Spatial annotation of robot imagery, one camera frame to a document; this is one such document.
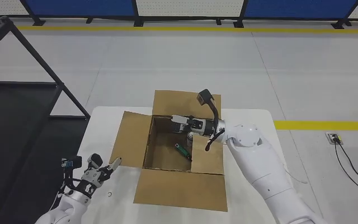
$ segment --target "blue panel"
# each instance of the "blue panel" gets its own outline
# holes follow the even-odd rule
[[[355,0],[248,0],[246,17],[343,18]]]
[[[131,0],[27,0],[36,15],[133,16]]]

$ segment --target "floor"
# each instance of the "floor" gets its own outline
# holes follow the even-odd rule
[[[117,21],[105,23],[133,25]],[[30,23],[17,20],[16,24]],[[77,20],[47,22],[47,25],[62,24],[78,25]],[[245,25],[331,28],[327,22],[309,25],[248,22]],[[23,33],[90,113],[97,106],[152,106],[154,90],[208,88],[222,95],[222,108],[266,109],[274,120],[358,120],[358,34]],[[0,81],[51,81],[12,35],[0,42],[0,52]],[[66,96],[61,96],[53,114],[79,115],[81,112]],[[293,180],[304,201],[330,224],[356,223],[358,214],[354,208],[358,207],[358,188],[339,167],[325,130],[277,132],[291,174],[308,182]],[[358,164],[358,146],[354,142],[358,133],[338,133],[353,163]],[[348,162],[342,159],[342,163],[353,175]]]

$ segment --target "cylindrical object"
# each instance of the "cylindrical object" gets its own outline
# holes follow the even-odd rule
[[[193,140],[193,132],[189,132],[186,136],[186,145],[191,148],[192,147],[192,140]]]

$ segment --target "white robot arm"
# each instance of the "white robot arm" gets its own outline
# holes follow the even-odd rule
[[[174,115],[172,121],[175,132],[210,136],[206,151],[213,141],[226,143],[243,175],[263,197],[278,224],[327,224],[297,195],[279,156],[255,125],[227,127],[225,121],[218,119],[216,108],[211,102],[213,97],[208,90],[200,92],[198,100],[201,105],[209,105],[214,120]]]
[[[74,186],[72,171],[82,166],[82,158],[79,157],[79,159],[80,165],[77,167],[74,167],[75,162],[72,160],[63,161],[65,185],[70,188],[70,191],[62,195],[56,208],[43,214],[35,224],[81,224],[82,216],[91,202],[93,193],[110,178],[122,162],[121,158],[117,158],[112,164],[100,167],[103,163],[101,157],[98,154],[92,154],[87,160],[88,168],[84,171],[79,184]]]
[[[326,224],[297,195],[279,156],[255,125],[227,127],[217,141],[227,144],[243,175],[263,197],[277,223]]]

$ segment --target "white table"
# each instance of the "white table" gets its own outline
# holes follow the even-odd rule
[[[76,178],[82,175],[83,170],[87,167],[87,158],[93,153],[101,155],[104,165],[108,164],[124,111],[152,114],[152,108],[104,106],[95,108],[79,148],[78,155],[82,156],[83,165],[82,168],[75,170]],[[222,118],[233,124],[255,123],[286,166],[270,112],[267,110],[223,109]],[[133,199],[140,169],[120,166],[111,178],[96,190],[88,211],[82,218],[82,223],[274,224],[274,218],[263,199],[246,181],[226,146],[224,146],[224,173],[228,212],[217,212],[134,204]]]

